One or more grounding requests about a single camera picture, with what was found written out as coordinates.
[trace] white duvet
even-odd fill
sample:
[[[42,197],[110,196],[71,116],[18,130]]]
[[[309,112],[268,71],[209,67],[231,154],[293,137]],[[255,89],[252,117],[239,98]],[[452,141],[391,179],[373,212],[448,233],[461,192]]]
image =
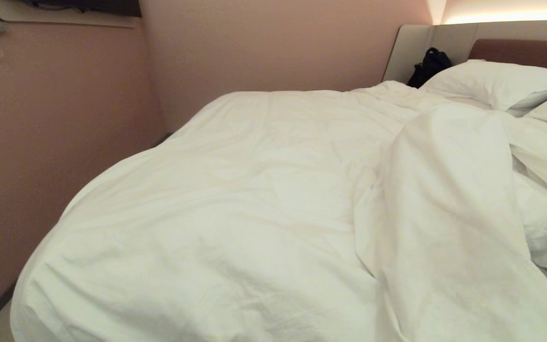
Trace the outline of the white duvet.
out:
[[[18,342],[547,340],[516,203],[484,111],[395,82],[234,93],[73,199],[11,326]]]

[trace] black backpack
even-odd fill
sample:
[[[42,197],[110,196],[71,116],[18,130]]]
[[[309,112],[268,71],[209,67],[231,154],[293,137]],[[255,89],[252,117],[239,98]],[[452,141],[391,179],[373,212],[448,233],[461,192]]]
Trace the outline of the black backpack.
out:
[[[437,48],[431,47],[425,53],[424,61],[415,65],[415,73],[408,81],[408,86],[421,87],[432,76],[445,69],[452,67],[451,60],[447,54],[440,52]]]

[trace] wall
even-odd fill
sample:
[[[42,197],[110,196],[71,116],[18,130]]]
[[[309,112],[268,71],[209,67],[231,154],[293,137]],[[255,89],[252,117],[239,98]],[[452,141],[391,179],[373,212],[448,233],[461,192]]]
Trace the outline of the wall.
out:
[[[432,24],[427,0],[141,4],[169,130],[232,91],[345,91],[376,85],[400,26]]]
[[[547,0],[447,0],[443,24],[547,20]]]
[[[141,28],[0,36],[0,295],[91,178],[163,134]]]

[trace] brown headboard cushion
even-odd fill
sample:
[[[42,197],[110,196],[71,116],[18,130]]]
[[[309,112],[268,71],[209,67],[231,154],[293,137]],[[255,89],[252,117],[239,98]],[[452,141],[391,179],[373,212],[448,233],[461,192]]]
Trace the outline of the brown headboard cushion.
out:
[[[479,39],[469,59],[547,68],[547,41]]]

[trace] bed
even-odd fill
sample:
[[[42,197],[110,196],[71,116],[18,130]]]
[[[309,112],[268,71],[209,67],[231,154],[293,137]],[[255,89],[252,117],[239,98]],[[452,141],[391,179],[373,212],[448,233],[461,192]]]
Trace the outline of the bed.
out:
[[[525,44],[472,54],[539,66]],[[15,340],[547,339],[547,169],[492,109],[398,82],[225,95],[74,197]]]

